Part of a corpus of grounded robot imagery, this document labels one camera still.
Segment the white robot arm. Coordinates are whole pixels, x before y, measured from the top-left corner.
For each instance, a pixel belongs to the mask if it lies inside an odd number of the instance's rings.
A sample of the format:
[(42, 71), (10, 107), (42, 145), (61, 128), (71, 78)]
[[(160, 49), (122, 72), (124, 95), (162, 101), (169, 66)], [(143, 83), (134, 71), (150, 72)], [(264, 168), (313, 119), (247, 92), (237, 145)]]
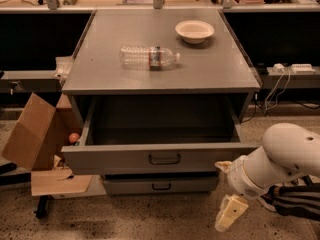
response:
[(249, 200), (271, 186), (308, 175), (320, 177), (320, 136), (295, 124), (275, 124), (249, 155), (218, 161), (215, 166), (227, 174), (234, 190), (233, 195), (224, 196), (216, 217), (216, 230), (224, 232), (248, 209)]

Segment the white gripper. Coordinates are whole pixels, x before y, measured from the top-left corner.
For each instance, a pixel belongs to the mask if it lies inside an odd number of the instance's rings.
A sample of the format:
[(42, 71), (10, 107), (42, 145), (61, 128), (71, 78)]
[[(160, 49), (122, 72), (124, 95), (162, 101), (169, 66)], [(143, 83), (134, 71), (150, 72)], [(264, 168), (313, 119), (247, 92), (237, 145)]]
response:
[(246, 161), (247, 157), (242, 155), (233, 162), (217, 161), (215, 163), (218, 169), (227, 174), (229, 186), (239, 195), (226, 194), (223, 197), (215, 220), (215, 229), (218, 232), (226, 231), (244, 214), (249, 207), (247, 200), (257, 199), (265, 193), (265, 190), (257, 186), (247, 175)]

